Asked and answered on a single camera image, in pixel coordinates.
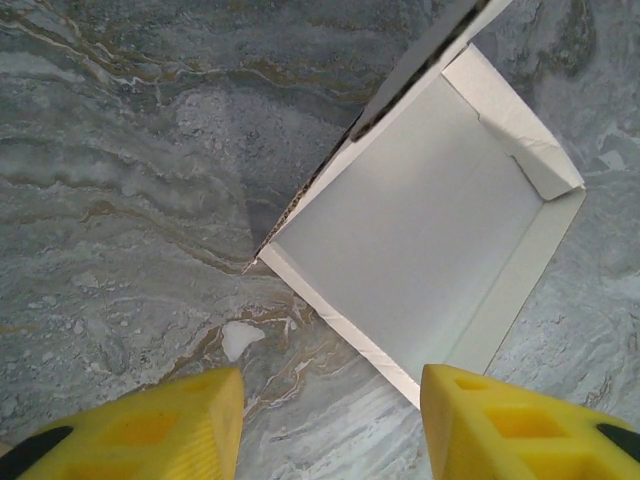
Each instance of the open box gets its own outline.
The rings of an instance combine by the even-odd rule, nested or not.
[[[585,197],[456,2],[398,63],[256,254],[414,405],[426,363],[483,373]]]

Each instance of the gray marble surface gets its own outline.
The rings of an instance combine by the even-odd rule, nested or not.
[[[256,242],[444,2],[0,1],[0,440],[217,365],[239,479],[429,478],[418,412]],[[476,44],[589,195],[489,374],[640,427],[640,5]]]

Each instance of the box flap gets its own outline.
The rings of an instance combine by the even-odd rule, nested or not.
[[[262,249],[287,223],[292,213],[299,211],[322,191],[346,168],[350,161],[357,157],[364,146],[359,146],[360,148],[356,149],[357,152],[350,152],[349,155],[343,156],[338,165],[333,164],[336,154],[353,146],[352,142],[357,142],[364,137],[401,100],[404,102],[412,101],[411,97],[415,97],[417,92],[413,92],[413,95],[408,94],[411,93],[410,90],[415,83],[420,80],[421,89],[426,88],[429,82],[442,73],[447,64],[467,46],[468,42],[498,16],[509,3],[511,0],[458,0],[454,5],[448,6],[445,15],[436,20],[429,30],[402,56],[371,102],[355,119],[290,202],[246,268],[255,263]],[[316,181],[320,180],[320,177],[322,177],[322,182],[314,185]]]
[[[473,45],[443,72],[545,200],[584,186],[558,141]]]

